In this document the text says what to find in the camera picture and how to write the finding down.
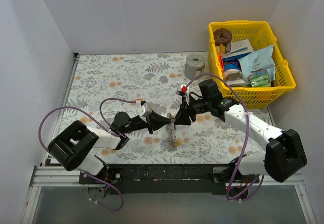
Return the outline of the large silver keyring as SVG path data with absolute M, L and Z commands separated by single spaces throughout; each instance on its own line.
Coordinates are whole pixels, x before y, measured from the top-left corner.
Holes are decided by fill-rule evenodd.
M 168 134 L 168 141 L 175 147 L 175 142 L 177 142 L 176 128 L 174 125 L 175 118 L 171 113 L 167 113 L 167 118 L 170 120 L 169 124 L 166 126 L 166 132 Z

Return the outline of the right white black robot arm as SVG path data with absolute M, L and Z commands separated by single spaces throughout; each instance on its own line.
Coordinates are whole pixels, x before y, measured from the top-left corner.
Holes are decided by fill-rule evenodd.
M 265 151 L 263 155 L 244 154 L 242 159 L 232 160 L 229 176 L 234 182 L 243 181 L 247 175 L 265 174 L 282 183 L 307 165 L 301 138 L 295 130 L 284 131 L 247 114 L 237 100 L 222 97 L 212 79 L 198 86 L 201 95 L 196 97 L 185 85 L 178 86 L 177 94 L 182 97 L 182 103 L 175 116 L 175 125 L 191 125 L 197 115 L 210 113 L 240 131 L 248 132 L 249 138 Z

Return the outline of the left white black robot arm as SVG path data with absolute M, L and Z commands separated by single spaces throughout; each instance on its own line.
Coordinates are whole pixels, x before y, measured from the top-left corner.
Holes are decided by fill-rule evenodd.
M 90 129 L 77 120 L 49 143 L 48 150 L 67 171 L 86 171 L 94 182 L 101 184 L 107 180 L 108 172 L 104 162 L 90 154 L 93 148 L 117 151 L 129 141 L 126 134 L 145 128 L 152 134 L 170 123 L 171 119 L 154 111 L 133 118 L 126 112 L 118 112 L 110 131 Z

